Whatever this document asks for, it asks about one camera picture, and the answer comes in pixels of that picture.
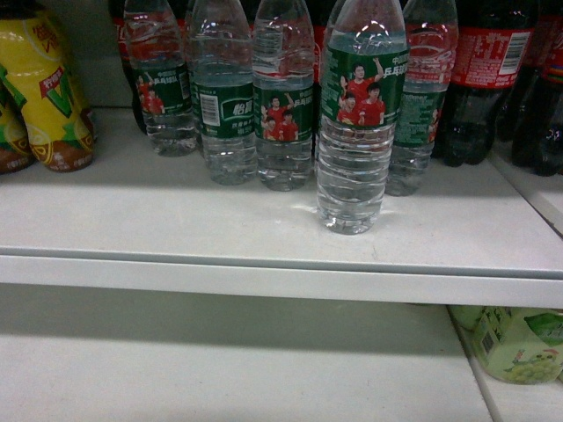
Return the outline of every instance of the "shelf surface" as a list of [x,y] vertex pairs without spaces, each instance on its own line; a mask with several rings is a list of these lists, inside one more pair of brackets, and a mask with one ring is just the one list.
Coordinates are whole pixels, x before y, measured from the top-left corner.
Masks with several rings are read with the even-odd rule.
[[511,143],[497,142],[491,162],[512,186],[563,236],[563,175],[544,178],[510,160]]
[[443,306],[0,285],[0,420],[490,422]]
[[373,230],[341,236],[312,176],[290,193],[220,186],[198,153],[154,154],[129,110],[97,115],[90,167],[0,178],[0,281],[563,307],[561,239],[489,162],[433,162]]

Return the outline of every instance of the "water bottle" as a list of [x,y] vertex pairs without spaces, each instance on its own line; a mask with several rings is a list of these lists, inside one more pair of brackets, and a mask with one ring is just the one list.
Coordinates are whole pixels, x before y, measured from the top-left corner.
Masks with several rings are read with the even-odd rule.
[[127,0],[125,33],[143,119],[160,156],[196,148],[189,77],[182,39],[166,0]]
[[262,0],[252,46],[260,181],[297,189],[311,174],[314,39],[305,1]]
[[459,42],[433,156],[479,164],[537,22],[537,0],[457,0]]
[[353,235],[379,215],[408,62],[397,0],[347,0],[325,45],[318,213]]
[[192,86],[211,179],[239,185],[256,174],[252,38],[238,0],[198,0],[190,28]]
[[385,187],[392,196],[411,195],[420,187],[457,47],[454,0],[411,0],[403,14],[411,51]]
[[496,137],[499,141],[510,142],[514,139],[524,95],[541,73],[562,21],[563,3],[560,0],[540,0],[536,30],[526,50],[518,78],[496,120]]

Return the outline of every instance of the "dark soda bottle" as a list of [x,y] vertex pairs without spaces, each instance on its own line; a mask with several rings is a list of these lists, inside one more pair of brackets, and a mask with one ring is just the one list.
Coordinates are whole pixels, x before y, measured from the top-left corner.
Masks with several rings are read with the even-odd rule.
[[457,0],[459,42],[433,156],[481,163],[537,22],[537,0]]
[[527,90],[512,142],[512,162],[539,176],[563,170],[563,26]]
[[[186,16],[187,0],[170,0],[170,6],[174,12],[174,16],[178,20],[180,28],[184,28],[184,18]],[[135,85],[135,77],[133,75],[133,69],[131,69],[131,63],[129,62],[129,54],[127,51],[127,45],[125,43],[125,27],[123,22],[123,12],[125,8],[125,0],[108,0],[107,9],[109,15],[112,18],[113,24],[115,25],[115,33],[117,44],[120,51],[121,67],[123,68],[123,73],[127,78],[129,88],[132,93],[131,106],[133,108],[133,114],[135,116],[135,121],[137,126],[146,134],[147,127],[143,120],[143,109],[141,107],[141,101],[137,95],[137,89]]]
[[558,34],[561,21],[563,21],[563,2],[561,0],[540,0],[536,31],[532,35],[522,67],[518,72],[518,78],[496,120],[496,137],[499,141],[513,140],[516,118],[524,93],[532,85],[537,74],[541,72],[550,47]]

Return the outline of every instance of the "clear plastic bottle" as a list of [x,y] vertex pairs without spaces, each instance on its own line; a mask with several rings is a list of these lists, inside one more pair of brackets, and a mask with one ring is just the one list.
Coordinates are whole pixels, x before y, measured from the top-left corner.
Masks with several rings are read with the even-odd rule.
[[411,51],[385,187],[392,196],[412,195],[422,183],[456,60],[458,36],[454,0],[410,0],[403,14]]
[[125,32],[152,147],[160,156],[196,148],[182,39],[166,0],[127,0]]
[[190,29],[192,86],[211,178],[239,185],[256,175],[252,39],[238,0],[197,1]]
[[341,234],[379,215],[405,81],[405,23],[396,0],[348,0],[325,45],[318,211]]
[[304,0],[262,0],[253,33],[254,129],[260,181],[275,191],[311,174],[314,39]]

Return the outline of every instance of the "drink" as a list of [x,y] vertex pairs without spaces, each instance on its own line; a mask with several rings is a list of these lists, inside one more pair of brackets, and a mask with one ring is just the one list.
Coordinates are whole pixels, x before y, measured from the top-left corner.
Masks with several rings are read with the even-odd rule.
[[457,46],[454,0],[411,0],[403,13],[411,52],[385,187],[393,196],[411,195],[420,187]]
[[23,115],[33,155],[52,171],[88,166],[93,137],[52,26],[21,2],[2,2],[0,52],[0,80]]
[[563,314],[556,309],[486,307],[472,337],[492,377],[514,384],[557,379],[563,365]]
[[314,39],[304,0],[262,0],[252,45],[260,181],[297,189],[311,173]]
[[512,142],[512,162],[539,176],[563,170],[563,26],[542,72],[524,96]]
[[348,0],[322,72],[317,199],[324,225],[353,235],[379,215],[408,52],[398,2]]
[[433,156],[481,163],[537,21],[537,0],[457,0],[459,42]]
[[256,174],[252,39],[240,2],[197,2],[190,45],[192,86],[211,178],[239,185]]
[[196,148],[189,76],[176,18],[166,0],[127,0],[125,29],[152,148],[184,156]]
[[522,68],[496,120],[496,136],[502,142],[514,139],[524,94],[541,72],[563,21],[563,4],[560,0],[540,0],[539,6],[536,30],[531,37]]
[[27,132],[18,117],[10,94],[0,83],[0,174],[23,170],[34,162]]

